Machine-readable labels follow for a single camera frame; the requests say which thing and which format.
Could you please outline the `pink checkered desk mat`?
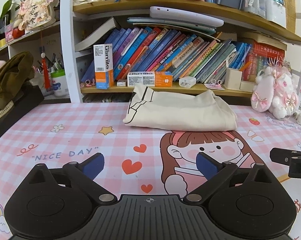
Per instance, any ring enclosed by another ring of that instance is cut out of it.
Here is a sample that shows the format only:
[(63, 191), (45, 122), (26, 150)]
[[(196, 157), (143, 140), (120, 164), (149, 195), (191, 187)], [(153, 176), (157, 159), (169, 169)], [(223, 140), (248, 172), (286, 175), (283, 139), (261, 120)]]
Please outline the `pink checkered desk mat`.
[[(96, 178), (116, 195), (164, 194), (161, 179), (165, 150), (180, 144), (181, 133), (128, 127), (126, 103), (62, 103), (30, 111), (0, 138), (0, 239), (11, 236), (4, 207), (18, 185), (38, 163), (59, 168), (82, 162), (100, 152), (105, 165)], [(297, 209), (290, 236), (301, 239), (301, 179), (288, 177), (288, 168), (269, 158), (274, 147), (301, 151), (301, 126), (294, 119), (277, 120), (248, 106), (233, 106), (237, 131), (231, 141), (249, 153), (249, 166), (260, 157), (289, 192)]]

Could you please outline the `row of leaning books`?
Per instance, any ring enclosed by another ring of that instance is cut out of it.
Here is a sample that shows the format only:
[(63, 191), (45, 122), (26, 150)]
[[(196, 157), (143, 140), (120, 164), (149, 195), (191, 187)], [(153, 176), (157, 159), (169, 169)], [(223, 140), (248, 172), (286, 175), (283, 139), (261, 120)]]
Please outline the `row of leaning books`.
[(174, 82), (191, 76), (197, 83), (216, 79), (222, 84), (226, 68), (241, 70), (252, 47), (157, 27), (114, 29), (105, 43), (112, 44), (115, 80), (126, 79), (129, 72), (171, 72)]

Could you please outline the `cream t-shirt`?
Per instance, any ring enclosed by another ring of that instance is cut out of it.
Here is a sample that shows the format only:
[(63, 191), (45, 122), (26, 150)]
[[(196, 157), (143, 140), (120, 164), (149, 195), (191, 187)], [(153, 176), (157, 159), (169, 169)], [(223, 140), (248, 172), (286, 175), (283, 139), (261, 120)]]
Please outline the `cream t-shirt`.
[(232, 108), (211, 90), (197, 96), (156, 92), (135, 86), (123, 123), (127, 126), (185, 132), (225, 132), (237, 129)]

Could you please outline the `white green pen cup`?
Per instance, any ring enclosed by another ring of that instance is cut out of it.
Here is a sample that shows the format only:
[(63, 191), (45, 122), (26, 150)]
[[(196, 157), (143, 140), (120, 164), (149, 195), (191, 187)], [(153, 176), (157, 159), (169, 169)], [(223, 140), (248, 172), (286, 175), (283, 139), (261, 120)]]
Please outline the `white green pen cup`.
[(65, 70), (60, 69), (51, 73), (54, 95), (57, 97), (69, 95)]

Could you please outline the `flat orange white usmile box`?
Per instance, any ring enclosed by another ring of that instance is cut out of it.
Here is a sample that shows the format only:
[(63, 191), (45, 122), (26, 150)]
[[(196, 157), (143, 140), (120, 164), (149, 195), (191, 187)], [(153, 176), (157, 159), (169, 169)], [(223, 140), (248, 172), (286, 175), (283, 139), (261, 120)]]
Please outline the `flat orange white usmile box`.
[(129, 72), (127, 75), (128, 87), (142, 84), (148, 87), (172, 87), (171, 72)]

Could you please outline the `wooden lower shelf board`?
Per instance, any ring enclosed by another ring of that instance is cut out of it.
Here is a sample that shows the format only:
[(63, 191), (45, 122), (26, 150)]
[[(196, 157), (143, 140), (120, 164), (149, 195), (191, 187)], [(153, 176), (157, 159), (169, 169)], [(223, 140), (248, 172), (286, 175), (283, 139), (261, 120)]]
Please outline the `wooden lower shelf board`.
[[(184, 88), (180, 87), (177, 82), (174, 82), (172, 87), (152, 87), (154, 91), (159, 92), (172, 92), (172, 93), (182, 93), (182, 94), (190, 94), (190, 95), (198, 95), (205, 91), (207, 91), (207, 87), (204, 84), (197, 83), (192, 88)], [(96, 87), (83, 87), (80, 89), (82, 94), (93, 94), (93, 93), (130, 93), (133, 92), (133, 87), (117, 87), (113, 86), (109, 89), (97, 89)], [(234, 96), (234, 97), (242, 97), (242, 98), (250, 98), (252, 93), (246, 92), (242, 90), (212, 90), (215, 95), (218, 96)]]

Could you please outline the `cream pen holder box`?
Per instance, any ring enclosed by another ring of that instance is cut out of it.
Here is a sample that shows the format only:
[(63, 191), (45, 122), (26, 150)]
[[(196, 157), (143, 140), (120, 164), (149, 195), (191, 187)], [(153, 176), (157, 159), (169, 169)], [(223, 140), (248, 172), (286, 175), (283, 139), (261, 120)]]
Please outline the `cream pen holder box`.
[(242, 72), (233, 69), (233, 68), (226, 68), (226, 76), (225, 76), (225, 88), (231, 90), (239, 90), (240, 84), (242, 81)]

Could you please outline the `upright usmile box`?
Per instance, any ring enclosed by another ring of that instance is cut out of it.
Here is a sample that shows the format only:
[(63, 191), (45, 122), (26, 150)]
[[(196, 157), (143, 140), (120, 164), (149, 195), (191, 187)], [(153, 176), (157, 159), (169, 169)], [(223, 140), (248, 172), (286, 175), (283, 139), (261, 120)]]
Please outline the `upright usmile box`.
[(112, 44), (93, 46), (95, 83), (97, 89), (109, 89), (114, 84)]

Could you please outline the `red hanging tassel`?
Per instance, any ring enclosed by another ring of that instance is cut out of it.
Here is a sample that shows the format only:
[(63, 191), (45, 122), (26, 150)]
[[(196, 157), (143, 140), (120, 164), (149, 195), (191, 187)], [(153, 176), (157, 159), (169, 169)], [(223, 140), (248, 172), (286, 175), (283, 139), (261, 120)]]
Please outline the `red hanging tassel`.
[(46, 54), (45, 54), (45, 47), (44, 43), (42, 41), (42, 33), (40, 33), (40, 56), (41, 56), (41, 65), (43, 68), (43, 74), (44, 74), (44, 87), (46, 90), (50, 90), (51, 83), (50, 83), (50, 77), (49, 72), (46, 64)]

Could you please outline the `white tablet on books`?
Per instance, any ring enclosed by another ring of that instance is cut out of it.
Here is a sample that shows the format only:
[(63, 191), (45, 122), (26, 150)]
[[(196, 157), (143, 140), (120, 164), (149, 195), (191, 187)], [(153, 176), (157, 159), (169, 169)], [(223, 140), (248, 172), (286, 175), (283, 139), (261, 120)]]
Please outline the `white tablet on books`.
[(152, 18), (185, 21), (190, 23), (208, 25), (215, 28), (224, 25), (224, 21), (219, 18), (196, 12), (156, 6), (150, 7), (149, 10), (150, 17)]

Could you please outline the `white charger adapter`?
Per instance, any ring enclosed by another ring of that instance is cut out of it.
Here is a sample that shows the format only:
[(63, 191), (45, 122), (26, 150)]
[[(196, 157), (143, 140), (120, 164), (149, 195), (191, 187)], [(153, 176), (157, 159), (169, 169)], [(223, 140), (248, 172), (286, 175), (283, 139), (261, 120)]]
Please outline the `white charger adapter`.
[(186, 76), (179, 79), (179, 86), (183, 88), (192, 88), (196, 85), (197, 80), (195, 77)]

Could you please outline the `red book stack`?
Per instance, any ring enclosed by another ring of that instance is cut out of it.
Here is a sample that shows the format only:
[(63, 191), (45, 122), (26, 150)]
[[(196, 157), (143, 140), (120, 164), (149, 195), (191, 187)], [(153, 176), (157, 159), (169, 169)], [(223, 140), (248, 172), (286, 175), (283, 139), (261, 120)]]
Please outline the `red book stack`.
[(244, 61), (245, 64), (248, 64), (243, 70), (244, 81), (254, 82), (260, 70), (267, 67), (269, 63), (283, 60), (285, 57), (285, 50), (281, 48), (259, 43), (250, 38), (242, 38), (241, 41), (252, 46)]

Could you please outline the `pink white bunny plush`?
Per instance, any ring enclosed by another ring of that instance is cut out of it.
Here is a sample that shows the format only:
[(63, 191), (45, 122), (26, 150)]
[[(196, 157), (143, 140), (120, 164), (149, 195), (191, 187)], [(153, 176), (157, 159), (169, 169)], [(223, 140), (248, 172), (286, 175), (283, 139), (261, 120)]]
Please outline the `pink white bunny plush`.
[(289, 64), (270, 61), (255, 78), (251, 107), (259, 113), (270, 112), (276, 119), (292, 116), (298, 107), (297, 84)]

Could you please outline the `white shelf post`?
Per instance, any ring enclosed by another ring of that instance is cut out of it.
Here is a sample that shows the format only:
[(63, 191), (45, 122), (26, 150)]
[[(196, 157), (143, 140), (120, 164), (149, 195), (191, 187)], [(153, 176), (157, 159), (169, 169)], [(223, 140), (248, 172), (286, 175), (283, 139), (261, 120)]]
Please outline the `white shelf post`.
[(73, 0), (60, 0), (60, 38), (70, 100), (82, 103), (74, 47)]

